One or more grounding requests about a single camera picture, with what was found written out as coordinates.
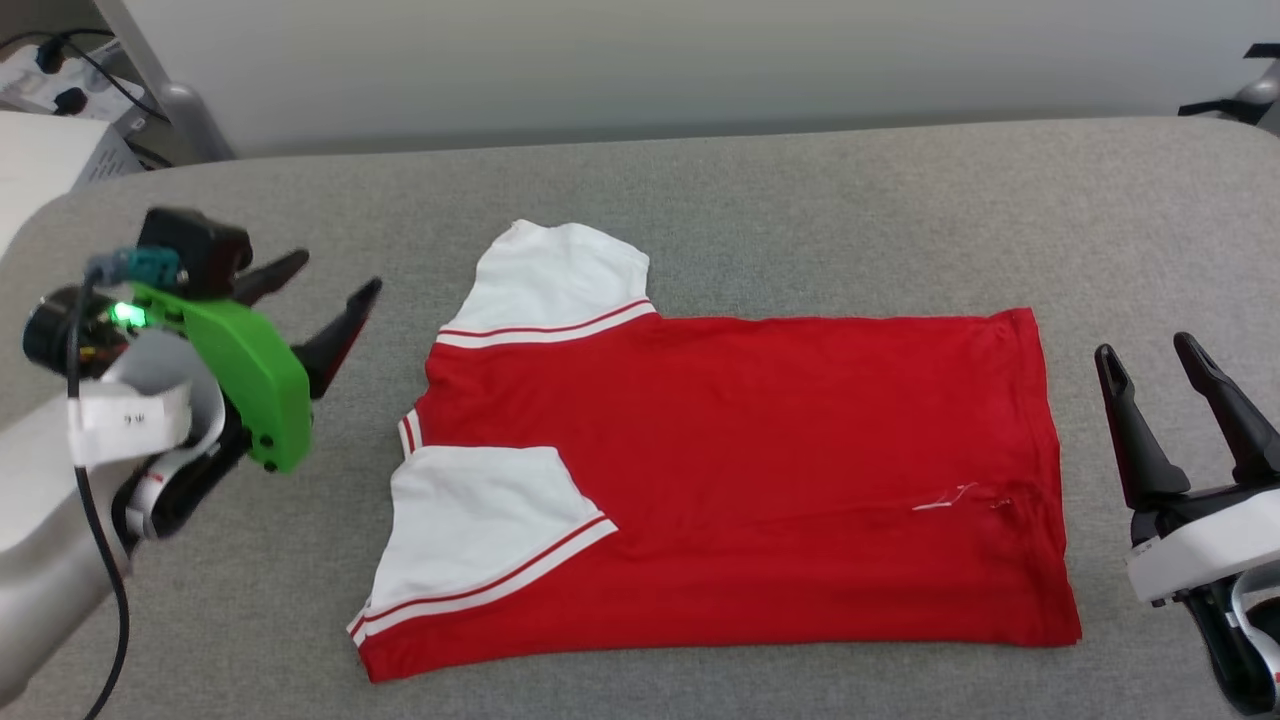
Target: green part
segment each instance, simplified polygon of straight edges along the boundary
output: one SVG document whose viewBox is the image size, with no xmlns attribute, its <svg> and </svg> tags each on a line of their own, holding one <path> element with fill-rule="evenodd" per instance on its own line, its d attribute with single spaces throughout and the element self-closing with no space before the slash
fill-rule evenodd
<svg viewBox="0 0 1280 720">
<path fill-rule="evenodd" d="M 253 434 L 248 456 L 268 470 L 293 470 L 311 450 L 311 382 L 270 320 L 232 300 L 183 300 L 131 284 L 148 324 L 186 334 L 209 365 Z"/>
</svg>

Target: gray table surface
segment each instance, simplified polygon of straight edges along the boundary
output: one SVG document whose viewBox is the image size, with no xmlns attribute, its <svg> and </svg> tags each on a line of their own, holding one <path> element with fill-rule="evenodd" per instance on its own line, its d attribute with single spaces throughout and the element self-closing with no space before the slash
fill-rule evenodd
<svg viewBox="0 0 1280 720">
<path fill-rule="evenodd" d="M 143 546 L 134 633 L 105 716 L 1226 716 L 1185 612 L 1133 597 L 1128 514 L 1092 352 L 1112 342 L 1197 486 L 1231 462 L 1180 377 L 1193 331 L 1280 419 L 1280 142 L 1217 120 L 1108 119 L 296 158 L 201 165 L 49 205 L 0 263 L 0 424 L 59 391 L 18 338 L 82 258 L 132 245 L 154 204 L 247 227 L 311 266 L 265 302 L 301 338 L 387 281 L 291 477 L 242 465 L 187 529 Z M 343 633 L 390 528 L 394 424 L 475 261 L 512 219 L 581 222 L 653 259 L 672 316 L 988 314 L 1034 307 L 1062 441 L 1068 561 L 1084 639 L 681 648 L 516 659 L 370 685 Z M 106 674 L 104 605 L 5 719 L 76 717 Z"/>
</svg>

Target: cable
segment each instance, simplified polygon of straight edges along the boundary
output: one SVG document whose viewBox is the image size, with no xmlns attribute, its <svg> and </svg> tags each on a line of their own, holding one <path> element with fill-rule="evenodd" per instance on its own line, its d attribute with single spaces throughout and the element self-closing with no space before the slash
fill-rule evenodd
<svg viewBox="0 0 1280 720">
<path fill-rule="evenodd" d="M 101 270 L 96 268 L 84 273 L 84 282 L 81 283 L 79 296 L 76 297 L 72 327 L 67 336 L 68 401 L 79 398 L 79 331 L 81 324 L 84 323 L 88 297 L 93 293 L 93 286 L 97 284 L 100 277 Z M 84 518 L 88 520 L 88 529 L 93 534 L 93 543 L 97 544 L 97 552 L 102 556 L 102 564 L 106 566 L 106 575 L 111 580 L 111 591 L 115 592 L 115 607 L 120 612 L 120 632 L 115 646 L 115 660 L 111 662 L 111 671 L 108 673 L 106 682 L 102 684 L 97 700 L 93 701 L 93 706 L 84 714 L 84 720 L 93 720 L 102 711 L 102 707 L 106 706 L 106 701 L 111 697 L 111 691 L 115 689 L 115 682 L 120 678 L 120 670 L 124 669 L 124 655 L 129 650 L 129 598 L 124 593 L 124 578 L 120 577 L 120 569 L 115 566 L 115 557 L 111 556 L 111 546 L 106 541 L 106 530 L 102 529 L 102 523 L 97 516 L 97 506 L 93 503 L 93 491 L 88 486 L 88 471 L 79 465 L 76 466 L 76 487 L 79 489 L 81 505 L 84 506 Z"/>
<path fill-rule="evenodd" d="M 119 90 L 120 94 L 124 95 L 124 97 L 129 102 L 133 102 L 136 106 L 138 106 L 138 109 L 141 109 L 143 113 L 151 115 L 152 118 L 155 118 L 157 120 L 163 120 L 165 123 L 170 123 L 169 118 L 165 114 L 163 114 L 163 113 L 160 113 L 157 110 L 152 110 L 151 108 L 146 106 L 141 100 L 138 100 L 137 97 L 134 97 L 133 94 L 129 92 L 123 85 L 120 85 L 120 81 L 115 79 L 115 77 L 113 77 L 111 73 L 106 72 L 102 68 L 102 65 L 99 64 L 97 60 L 90 58 L 87 53 L 84 53 L 83 50 L 79 49 L 78 45 L 76 45 L 74 42 L 72 42 L 69 38 L 73 35 L 111 35 L 111 33 L 108 32 L 108 31 L 105 31 L 105 29 L 90 29 L 90 28 L 69 29 L 67 32 L 45 32 L 45 31 L 19 32 L 18 35 L 14 35 L 13 37 L 6 37 L 5 40 L 0 40 L 0 50 L 4 50 L 5 47 L 13 45 L 14 42 L 26 40 L 28 37 L 61 38 L 63 45 L 65 45 L 67 47 L 70 47 L 72 50 L 74 50 L 76 54 L 79 55 L 81 60 L 84 60 L 84 63 L 87 63 L 91 68 L 93 68 L 95 70 L 97 70 L 99 73 L 101 73 L 102 77 L 106 78 L 106 82 L 111 83 L 113 87 L 115 87 L 116 90 Z"/>
<path fill-rule="evenodd" d="M 170 163 L 164 155 L 160 155 L 155 150 L 147 150 L 146 147 L 142 147 L 137 142 L 132 142 L 128 140 L 125 140 L 124 143 L 129 146 L 129 150 L 132 150 L 134 155 L 142 158 L 143 160 L 151 163 L 152 165 L 157 165 L 160 169 L 173 167 L 173 163 Z"/>
</svg>

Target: cable connector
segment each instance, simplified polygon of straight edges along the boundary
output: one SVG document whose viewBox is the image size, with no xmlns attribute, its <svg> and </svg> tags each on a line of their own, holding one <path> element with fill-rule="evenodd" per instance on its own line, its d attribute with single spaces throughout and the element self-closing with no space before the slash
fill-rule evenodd
<svg viewBox="0 0 1280 720">
<path fill-rule="evenodd" d="M 86 275 L 92 272 L 104 287 L 132 281 L 160 290 L 177 286 L 183 275 L 178 252 L 168 247 L 125 247 L 95 255 L 84 265 Z"/>
</svg>

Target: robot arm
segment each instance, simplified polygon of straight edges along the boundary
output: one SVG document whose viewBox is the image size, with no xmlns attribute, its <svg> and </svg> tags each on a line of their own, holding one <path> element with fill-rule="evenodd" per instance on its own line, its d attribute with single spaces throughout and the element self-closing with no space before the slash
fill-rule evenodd
<svg viewBox="0 0 1280 720">
<path fill-rule="evenodd" d="M 1219 687 L 1242 715 L 1280 715 L 1280 434 L 1188 333 L 1174 347 L 1235 459 L 1234 484 L 1190 492 L 1134 402 L 1108 345 L 1094 354 L 1125 505 L 1134 511 L 1129 580 L 1142 601 L 1181 603 Z"/>
<path fill-rule="evenodd" d="M 156 268 L 138 264 L 133 302 L 95 293 L 84 318 L 72 311 L 81 288 L 63 288 L 41 301 L 23 337 L 28 359 L 63 374 L 79 323 L 83 398 L 183 400 L 161 414 L 170 442 L 86 468 L 122 575 L 138 542 L 178 532 L 243 456 L 270 471 L 297 466 L 310 448 L 311 401 L 324 396 L 381 288 L 371 279 L 311 341 L 289 347 L 251 307 L 306 264 L 306 251 L 243 272 L 252 249 L 242 229 L 166 209 L 148 213 L 138 246 L 175 259 L 160 275 L 178 282 L 150 284 Z M 0 707 L 111 592 L 72 446 L 65 397 L 0 433 Z"/>
</svg>

